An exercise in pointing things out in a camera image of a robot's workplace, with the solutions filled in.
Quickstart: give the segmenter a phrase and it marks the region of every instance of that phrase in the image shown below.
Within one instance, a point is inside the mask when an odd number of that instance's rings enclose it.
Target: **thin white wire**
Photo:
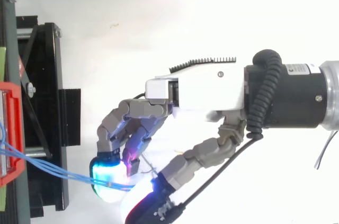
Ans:
[[[315,163],[315,165],[314,165],[314,168],[315,168],[315,169],[318,168],[319,162],[320,162],[322,156],[323,156],[324,153],[325,153],[326,145],[327,145],[328,142],[331,140],[331,138],[332,138],[332,136],[333,136],[334,133],[335,133],[335,131],[333,130],[333,131],[331,132],[331,134],[329,135],[329,137],[328,137],[328,139],[327,139],[327,141],[326,141],[326,143],[325,143],[325,145],[324,145],[324,148],[323,148],[322,152],[320,153],[320,155],[319,155],[319,157],[318,157],[318,159],[317,159],[317,161],[316,161],[316,163]]]

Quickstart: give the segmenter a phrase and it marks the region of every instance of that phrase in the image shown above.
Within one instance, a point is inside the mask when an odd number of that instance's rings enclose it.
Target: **blue cable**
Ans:
[[[75,180],[75,181],[79,181],[79,182],[83,182],[87,184],[105,186],[105,187],[109,187],[109,188],[121,190],[121,191],[130,191],[134,187],[134,185],[123,185],[123,184],[111,183],[108,181],[94,179],[94,178],[91,178],[85,175],[75,174],[61,167],[58,167],[50,162],[47,162],[45,160],[30,158],[26,156],[25,154],[23,154],[22,152],[15,149],[13,146],[11,146],[5,141],[6,131],[1,122],[0,122],[0,129],[2,131],[2,139],[0,141],[0,154],[1,155],[25,159],[26,161],[30,162],[32,165],[39,168],[40,170],[45,171],[53,176],[56,176],[62,179],[70,179],[70,180]],[[10,150],[2,149],[3,145],[5,145]]]

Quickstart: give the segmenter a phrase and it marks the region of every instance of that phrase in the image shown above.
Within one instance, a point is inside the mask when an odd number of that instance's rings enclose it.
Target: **metal rod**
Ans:
[[[31,158],[46,157],[43,147],[28,147],[25,149],[25,155]]]
[[[18,40],[26,40],[29,39],[32,34],[33,28],[23,28],[16,29],[16,35]]]

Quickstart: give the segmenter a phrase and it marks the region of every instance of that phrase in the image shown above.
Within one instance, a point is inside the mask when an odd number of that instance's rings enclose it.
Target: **robotic hand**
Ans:
[[[283,65],[275,51],[263,50],[245,69],[237,66],[235,58],[208,58],[191,60],[170,72],[146,82],[144,100],[124,100],[106,116],[97,130],[97,157],[91,167],[98,162],[120,163],[120,147],[125,144],[121,160],[128,176],[136,174],[139,157],[152,135],[176,109],[209,111],[208,121],[224,119],[223,124],[218,138],[176,156],[157,174],[152,188],[126,213],[126,224],[172,223],[243,150],[263,138],[262,128],[315,128],[321,124],[327,130],[339,129],[339,61],[327,61],[320,68]],[[251,141],[236,152],[246,125]],[[193,179],[197,170],[227,158],[186,202],[175,206],[170,201],[169,196]]]

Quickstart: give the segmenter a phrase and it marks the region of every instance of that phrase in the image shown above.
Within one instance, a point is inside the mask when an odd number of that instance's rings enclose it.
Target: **white background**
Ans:
[[[96,154],[101,120],[168,67],[214,56],[236,56],[247,65],[266,48],[276,50],[285,64],[320,65],[339,54],[338,0],[19,0],[16,11],[63,30],[64,87],[82,89],[82,146],[67,150],[68,167],[83,174]],[[217,126],[169,119],[147,156],[162,168],[175,150],[215,136]],[[265,131],[265,139],[239,157],[176,224],[339,222],[339,139],[321,169],[313,168],[328,134],[322,128]],[[199,172],[176,200],[213,171]],[[66,211],[46,207],[45,217],[32,223],[122,223],[118,203],[103,202],[90,186],[69,185]]]

